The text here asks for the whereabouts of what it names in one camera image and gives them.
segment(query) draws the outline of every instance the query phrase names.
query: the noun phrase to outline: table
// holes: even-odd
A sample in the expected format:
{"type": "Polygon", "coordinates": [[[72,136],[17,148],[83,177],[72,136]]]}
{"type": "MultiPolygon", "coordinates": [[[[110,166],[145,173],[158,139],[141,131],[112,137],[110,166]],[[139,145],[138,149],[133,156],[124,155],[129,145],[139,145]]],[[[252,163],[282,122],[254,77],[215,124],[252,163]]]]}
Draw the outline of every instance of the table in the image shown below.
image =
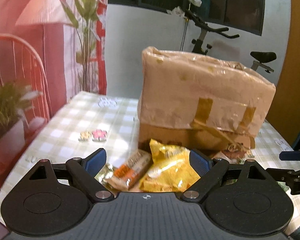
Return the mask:
{"type": "MultiPolygon", "coordinates": [[[[116,167],[120,166],[138,147],[137,106],[136,99],[103,97],[80,92],[57,112],[19,159],[1,188],[0,206],[8,192],[40,159],[50,159],[52,163],[65,163],[73,157],[85,158],[102,147],[107,152],[107,162],[116,167]],[[95,129],[108,132],[106,142],[78,141],[80,132],[95,129]]],[[[256,148],[252,150],[254,159],[263,168],[300,170],[300,162],[279,160],[282,148],[275,142],[280,140],[290,148],[281,135],[265,121],[255,138],[256,148]]],[[[292,196],[289,192],[290,190],[287,194],[292,199],[294,214],[286,230],[288,235],[300,226],[300,195],[292,196]]],[[[0,222],[4,223],[1,214],[0,222]]]]}

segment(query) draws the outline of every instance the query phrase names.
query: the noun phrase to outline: planter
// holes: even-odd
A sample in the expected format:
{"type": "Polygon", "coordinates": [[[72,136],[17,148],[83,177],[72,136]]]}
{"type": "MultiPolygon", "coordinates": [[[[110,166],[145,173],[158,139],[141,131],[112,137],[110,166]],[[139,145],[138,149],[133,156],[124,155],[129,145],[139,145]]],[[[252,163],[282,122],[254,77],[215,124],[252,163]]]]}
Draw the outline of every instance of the planter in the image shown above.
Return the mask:
{"type": "Polygon", "coordinates": [[[8,167],[11,161],[25,145],[22,120],[19,120],[4,136],[0,138],[0,167],[8,167]]]}

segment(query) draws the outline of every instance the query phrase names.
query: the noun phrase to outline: silver bolt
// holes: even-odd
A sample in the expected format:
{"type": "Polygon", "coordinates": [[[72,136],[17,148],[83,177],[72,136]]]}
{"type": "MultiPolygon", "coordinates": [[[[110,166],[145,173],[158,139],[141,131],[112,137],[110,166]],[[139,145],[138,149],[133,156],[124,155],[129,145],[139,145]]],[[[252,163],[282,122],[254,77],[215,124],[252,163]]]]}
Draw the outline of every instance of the silver bolt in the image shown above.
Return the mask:
{"type": "Polygon", "coordinates": [[[191,199],[199,197],[199,193],[197,191],[194,191],[194,190],[186,191],[185,193],[183,193],[183,195],[186,198],[191,198],[191,199]]]}
{"type": "Polygon", "coordinates": [[[101,190],[96,193],[97,198],[105,199],[111,197],[111,192],[106,190],[101,190]]]}

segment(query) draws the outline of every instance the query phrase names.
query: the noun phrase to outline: cardboard box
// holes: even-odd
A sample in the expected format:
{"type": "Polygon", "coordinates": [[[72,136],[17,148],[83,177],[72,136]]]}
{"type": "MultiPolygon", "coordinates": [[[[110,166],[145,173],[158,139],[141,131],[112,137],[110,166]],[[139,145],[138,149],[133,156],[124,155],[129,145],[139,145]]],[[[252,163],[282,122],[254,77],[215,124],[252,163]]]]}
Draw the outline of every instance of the cardboard box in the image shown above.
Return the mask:
{"type": "Polygon", "coordinates": [[[139,147],[151,138],[187,148],[254,147],[275,86],[239,62],[148,47],[138,106],[139,147]]]}

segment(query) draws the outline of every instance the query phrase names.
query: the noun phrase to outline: floor lamp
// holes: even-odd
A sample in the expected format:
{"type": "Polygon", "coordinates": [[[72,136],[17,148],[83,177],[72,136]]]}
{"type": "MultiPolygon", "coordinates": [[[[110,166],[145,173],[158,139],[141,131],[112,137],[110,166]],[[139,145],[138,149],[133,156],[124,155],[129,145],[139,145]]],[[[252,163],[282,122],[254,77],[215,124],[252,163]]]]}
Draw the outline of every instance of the floor lamp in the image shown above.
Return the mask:
{"type": "MultiPolygon", "coordinates": [[[[66,16],[60,0],[30,0],[16,21],[16,25],[42,25],[43,62],[46,75],[45,25],[51,23],[71,25],[71,21],[66,16]]],[[[48,95],[49,112],[52,115],[48,86],[46,86],[46,92],[48,95]]]]}

